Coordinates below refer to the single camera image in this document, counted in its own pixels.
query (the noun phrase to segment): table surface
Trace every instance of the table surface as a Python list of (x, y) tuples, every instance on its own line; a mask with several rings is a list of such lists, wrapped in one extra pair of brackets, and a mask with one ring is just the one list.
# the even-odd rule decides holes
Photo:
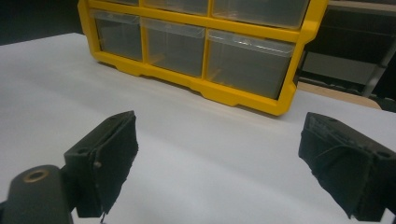
[(67, 149), (128, 110), (140, 151), (106, 223), (358, 223), (297, 155), (306, 113), (396, 148), (393, 113), (304, 91), (281, 117), (230, 107), (123, 74), (96, 62), (85, 36), (59, 35), (0, 47), (0, 201), (17, 174), (62, 167)]

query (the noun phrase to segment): yellow frame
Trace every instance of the yellow frame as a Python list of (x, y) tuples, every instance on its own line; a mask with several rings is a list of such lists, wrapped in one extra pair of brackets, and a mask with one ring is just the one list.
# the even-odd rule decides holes
[[(293, 78), (300, 58), (303, 54), (304, 46), (315, 38), (329, 0), (310, 0), (300, 30), (289, 30), (284, 28), (274, 28), (242, 23), (238, 21), (215, 19), (210, 16), (213, 0), (208, 1), (209, 10), (206, 16), (197, 16), (143, 7), (144, 0), (139, 0), (139, 7), (97, 0), (79, 0), (78, 12), (81, 19), (83, 32), (88, 39), (91, 54), (93, 58), (100, 62), (112, 64), (116, 66), (121, 72), (125, 72), (134, 76), (145, 75), (157, 77), (162, 80), (188, 87), (194, 91), (200, 92), (207, 99), (220, 102), (225, 105), (244, 105), (277, 116), (287, 112), (297, 89), (293, 82)], [(148, 64), (147, 43), (145, 37), (146, 32), (144, 32), (143, 27), (141, 28), (143, 62), (137, 62), (111, 53), (103, 52), (100, 49), (95, 20), (90, 16), (91, 9), (101, 9), (111, 12), (133, 14), (146, 18), (181, 22), (211, 29), (235, 32), (241, 35), (252, 35), (287, 41), (295, 43), (295, 48), (290, 59), (289, 69), (285, 76), (279, 97), (277, 100), (274, 100), (205, 80), (205, 69), (203, 69), (202, 77), (189, 77)], [(203, 62), (204, 68), (207, 65), (207, 45), (208, 43), (206, 40)]]

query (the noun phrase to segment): storage organizer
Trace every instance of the storage organizer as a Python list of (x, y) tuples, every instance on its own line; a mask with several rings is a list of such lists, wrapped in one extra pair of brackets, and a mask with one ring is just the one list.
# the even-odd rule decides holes
[(288, 111), (328, 0), (79, 0), (93, 57), (226, 105)]

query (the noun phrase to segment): transparent bin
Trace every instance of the transparent bin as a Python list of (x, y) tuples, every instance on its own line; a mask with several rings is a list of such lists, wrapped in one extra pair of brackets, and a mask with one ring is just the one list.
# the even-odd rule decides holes
[(214, 0), (213, 17), (298, 29), (309, 0)]
[(105, 2), (121, 3), (125, 5), (139, 6), (139, 0), (100, 0)]
[(192, 77), (200, 77), (205, 28), (181, 23), (142, 19), (147, 30), (148, 62)]
[(142, 61), (140, 18), (101, 10), (92, 10), (101, 50)]
[(206, 15), (208, 0), (145, 0), (146, 7)]
[(278, 98), (294, 45), (218, 30), (209, 30), (207, 38), (207, 80)]

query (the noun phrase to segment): white tabletop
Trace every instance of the white tabletop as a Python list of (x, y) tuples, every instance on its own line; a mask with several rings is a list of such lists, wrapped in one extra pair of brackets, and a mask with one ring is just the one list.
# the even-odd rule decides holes
[[(83, 35), (0, 47), (0, 201), (9, 182), (134, 110), (140, 151), (106, 223), (358, 223), (297, 153), (308, 111), (396, 148), (396, 114), (297, 91), (273, 117), (96, 62)], [(97, 218), (75, 223), (95, 223)], [(382, 223), (391, 223), (389, 211)]]

